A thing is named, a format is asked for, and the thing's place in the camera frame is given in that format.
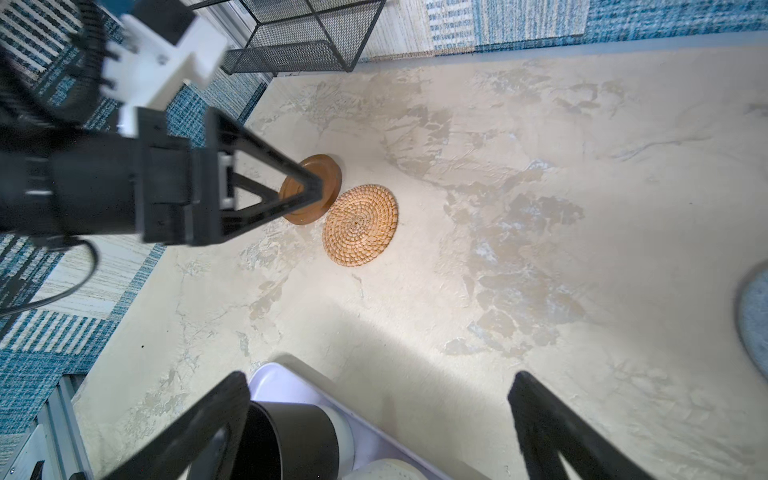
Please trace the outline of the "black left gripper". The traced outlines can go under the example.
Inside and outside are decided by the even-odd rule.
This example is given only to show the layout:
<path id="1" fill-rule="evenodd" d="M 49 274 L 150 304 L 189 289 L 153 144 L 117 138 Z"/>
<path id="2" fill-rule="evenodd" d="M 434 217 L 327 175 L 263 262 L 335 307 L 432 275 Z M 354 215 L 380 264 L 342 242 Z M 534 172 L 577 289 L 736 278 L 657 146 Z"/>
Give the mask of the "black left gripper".
<path id="1" fill-rule="evenodd" d="M 203 244 L 248 233 L 322 199 L 323 180 L 223 111 L 205 113 L 206 149 L 216 180 L 203 187 Z M 238 171 L 252 160 L 292 181 L 281 194 Z M 116 132 L 1 127 L 1 230 L 30 237 L 137 234 L 146 243 L 199 245 L 195 239 L 195 154 L 188 139 L 167 131 L 164 114 L 142 109 L 135 138 Z M 239 191 L 267 198 L 223 209 Z"/>

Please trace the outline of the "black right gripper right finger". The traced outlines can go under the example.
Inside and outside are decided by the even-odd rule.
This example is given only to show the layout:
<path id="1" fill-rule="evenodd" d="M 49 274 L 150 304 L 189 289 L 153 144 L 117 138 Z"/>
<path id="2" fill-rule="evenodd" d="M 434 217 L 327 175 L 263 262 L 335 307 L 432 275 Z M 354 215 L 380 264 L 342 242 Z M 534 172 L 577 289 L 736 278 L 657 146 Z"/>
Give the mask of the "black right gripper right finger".
<path id="1" fill-rule="evenodd" d="M 515 375 L 508 403 L 530 479 L 567 479 L 568 463 L 582 479 L 649 479 L 527 371 Z"/>

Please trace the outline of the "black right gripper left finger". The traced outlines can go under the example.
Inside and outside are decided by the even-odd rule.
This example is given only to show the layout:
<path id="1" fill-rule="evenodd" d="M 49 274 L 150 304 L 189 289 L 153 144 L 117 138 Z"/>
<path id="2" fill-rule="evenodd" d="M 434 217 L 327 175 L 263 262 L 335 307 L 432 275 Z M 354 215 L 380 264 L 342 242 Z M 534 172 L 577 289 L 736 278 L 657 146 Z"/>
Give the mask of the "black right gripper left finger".
<path id="1" fill-rule="evenodd" d="M 108 479 L 229 479 L 250 405 L 246 376 L 226 376 Z"/>

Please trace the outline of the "black mug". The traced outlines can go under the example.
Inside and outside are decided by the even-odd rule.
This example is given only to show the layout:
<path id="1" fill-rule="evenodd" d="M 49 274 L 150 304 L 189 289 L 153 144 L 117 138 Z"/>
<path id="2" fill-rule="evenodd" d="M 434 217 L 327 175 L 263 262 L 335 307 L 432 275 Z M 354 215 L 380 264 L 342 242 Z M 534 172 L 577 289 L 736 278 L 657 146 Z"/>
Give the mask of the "black mug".
<path id="1" fill-rule="evenodd" d="M 249 404 L 233 479 L 336 479 L 340 449 L 330 417 L 316 405 Z"/>

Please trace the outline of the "rattan woven round coaster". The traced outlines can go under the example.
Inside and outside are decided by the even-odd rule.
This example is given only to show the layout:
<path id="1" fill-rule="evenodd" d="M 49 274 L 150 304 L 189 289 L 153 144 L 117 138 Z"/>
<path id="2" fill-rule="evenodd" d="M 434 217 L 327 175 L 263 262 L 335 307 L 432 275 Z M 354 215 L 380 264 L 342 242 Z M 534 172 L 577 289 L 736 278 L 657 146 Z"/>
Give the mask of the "rattan woven round coaster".
<path id="1" fill-rule="evenodd" d="M 354 187 L 341 194 L 326 214 L 324 250 L 338 265 L 365 265 L 388 247 L 398 218 L 398 204 L 389 189 L 375 184 Z"/>

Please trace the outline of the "white speckled mug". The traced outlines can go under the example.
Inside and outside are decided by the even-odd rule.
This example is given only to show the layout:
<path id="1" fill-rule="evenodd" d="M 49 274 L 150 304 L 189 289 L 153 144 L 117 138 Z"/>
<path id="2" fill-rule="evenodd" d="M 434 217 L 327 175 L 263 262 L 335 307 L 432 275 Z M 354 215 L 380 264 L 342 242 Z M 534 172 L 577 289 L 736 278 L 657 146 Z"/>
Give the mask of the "white speckled mug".
<path id="1" fill-rule="evenodd" d="M 343 414 L 332 407 L 323 407 L 323 411 L 331 421 L 336 434 L 339 451 L 338 478 L 341 479 L 353 471 L 355 458 L 353 433 Z"/>

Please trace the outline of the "blue woven round coaster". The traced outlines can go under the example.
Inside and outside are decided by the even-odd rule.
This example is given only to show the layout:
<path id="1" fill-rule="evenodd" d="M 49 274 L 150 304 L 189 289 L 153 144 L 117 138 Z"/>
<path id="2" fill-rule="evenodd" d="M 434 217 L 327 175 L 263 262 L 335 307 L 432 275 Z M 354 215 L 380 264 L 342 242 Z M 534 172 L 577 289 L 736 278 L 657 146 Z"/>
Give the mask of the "blue woven round coaster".
<path id="1" fill-rule="evenodd" d="M 767 261 L 755 265 L 740 282 L 734 316 L 747 356 L 761 376 L 767 379 Z"/>

